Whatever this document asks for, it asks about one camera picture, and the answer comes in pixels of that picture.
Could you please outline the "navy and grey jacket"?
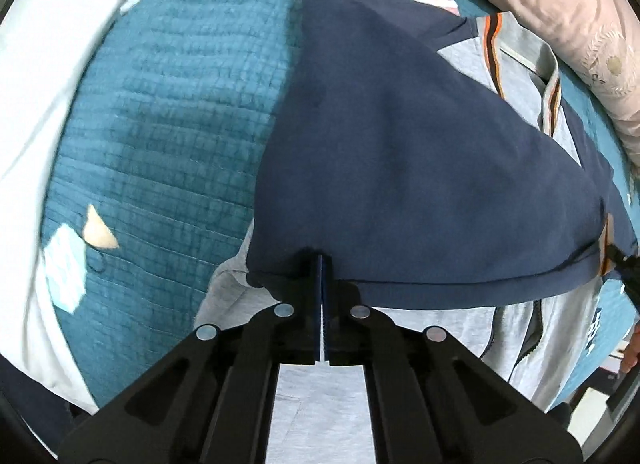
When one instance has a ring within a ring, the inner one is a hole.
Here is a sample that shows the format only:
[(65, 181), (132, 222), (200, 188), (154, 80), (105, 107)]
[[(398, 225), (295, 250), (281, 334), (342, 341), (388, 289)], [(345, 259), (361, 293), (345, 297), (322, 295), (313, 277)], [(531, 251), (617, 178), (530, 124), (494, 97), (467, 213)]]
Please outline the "navy and grey jacket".
[[(606, 255), (638, 256), (612, 168), (564, 102), (550, 46), (508, 13), (302, 0), (253, 216), (245, 260), (218, 269), (198, 327), (280, 302), (267, 276), (312, 251), (363, 305), (446, 329), (548, 415), (601, 285), (634, 285)], [(362, 369), (324, 350), (282, 364), (268, 458), (376, 461)]]

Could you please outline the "pink pillow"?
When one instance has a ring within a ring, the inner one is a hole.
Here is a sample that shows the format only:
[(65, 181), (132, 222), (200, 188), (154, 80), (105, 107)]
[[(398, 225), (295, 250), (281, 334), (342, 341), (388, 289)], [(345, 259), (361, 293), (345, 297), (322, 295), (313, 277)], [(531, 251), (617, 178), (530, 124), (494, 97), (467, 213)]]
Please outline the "pink pillow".
[(588, 84), (639, 161), (639, 20), (627, 0), (488, 0), (546, 40)]

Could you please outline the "white pillow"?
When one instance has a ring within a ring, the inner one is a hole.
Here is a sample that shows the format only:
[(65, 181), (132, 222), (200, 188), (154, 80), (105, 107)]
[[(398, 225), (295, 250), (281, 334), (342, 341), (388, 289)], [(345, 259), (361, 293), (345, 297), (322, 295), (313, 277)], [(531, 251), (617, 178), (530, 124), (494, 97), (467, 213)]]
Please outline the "white pillow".
[(39, 269), (44, 195), (79, 80), (114, 17), (140, 0), (13, 0), (1, 22), (1, 353), (96, 412)]

